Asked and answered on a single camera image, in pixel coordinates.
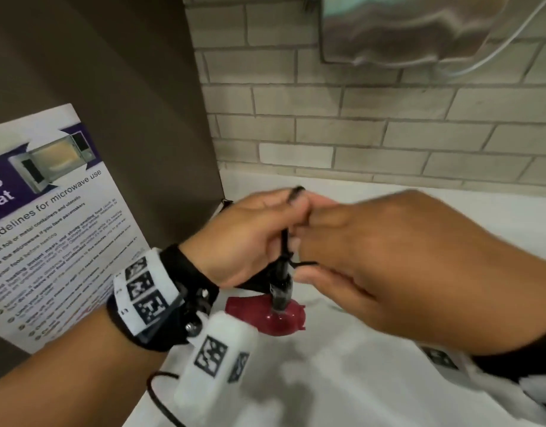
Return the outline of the red hair dryer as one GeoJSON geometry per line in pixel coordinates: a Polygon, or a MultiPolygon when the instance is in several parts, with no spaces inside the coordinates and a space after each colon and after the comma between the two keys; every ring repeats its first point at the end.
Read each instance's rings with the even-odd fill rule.
{"type": "Polygon", "coordinates": [[[305,330],[305,306],[292,298],[290,257],[279,257],[243,283],[250,296],[230,296],[225,313],[255,327],[261,334],[284,337],[305,330]]]}

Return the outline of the stainless steel wall dispenser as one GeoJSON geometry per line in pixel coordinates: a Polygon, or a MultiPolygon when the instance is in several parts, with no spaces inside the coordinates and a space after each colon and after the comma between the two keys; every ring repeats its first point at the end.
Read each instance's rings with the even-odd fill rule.
{"type": "Polygon", "coordinates": [[[509,0],[320,0],[325,64],[409,68],[466,62],[509,0]]]}

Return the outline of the person's left forearm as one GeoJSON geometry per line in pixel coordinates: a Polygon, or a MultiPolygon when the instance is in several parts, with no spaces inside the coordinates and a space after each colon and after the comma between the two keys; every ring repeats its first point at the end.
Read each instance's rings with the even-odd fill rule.
{"type": "Polygon", "coordinates": [[[122,427],[167,357],[97,308],[0,378],[0,427],[122,427]]]}

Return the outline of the person's right hand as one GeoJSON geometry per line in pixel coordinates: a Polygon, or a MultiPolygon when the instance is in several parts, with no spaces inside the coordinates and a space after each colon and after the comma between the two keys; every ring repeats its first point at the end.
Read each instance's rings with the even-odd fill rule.
{"type": "Polygon", "coordinates": [[[316,209],[297,235],[374,298],[374,330],[479,356],[546,336],[546,261],[425,193],[316,209]]]}

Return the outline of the person's left hand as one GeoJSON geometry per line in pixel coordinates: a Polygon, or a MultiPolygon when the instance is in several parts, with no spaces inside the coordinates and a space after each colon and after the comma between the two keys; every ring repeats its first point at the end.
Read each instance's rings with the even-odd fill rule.
{"type": "Polygon", "coordinates": [[[308,226],[312,213],[302,223],[266,223],[259,212],[253,193],[211,219],[179,250],[212,283],[239,286],[281,255],[283,230],[288,231],[288,251],[297,253],[297,232],[308,226]]]}

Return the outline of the microwave guidelines poster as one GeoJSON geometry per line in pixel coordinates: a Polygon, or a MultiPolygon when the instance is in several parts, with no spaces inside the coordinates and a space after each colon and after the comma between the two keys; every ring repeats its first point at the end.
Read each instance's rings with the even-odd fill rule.
{"type": "Polygon", "coordinates": [[[0,124],[0,337],[33,354],[149,250],[71,104],[0,124]]]}

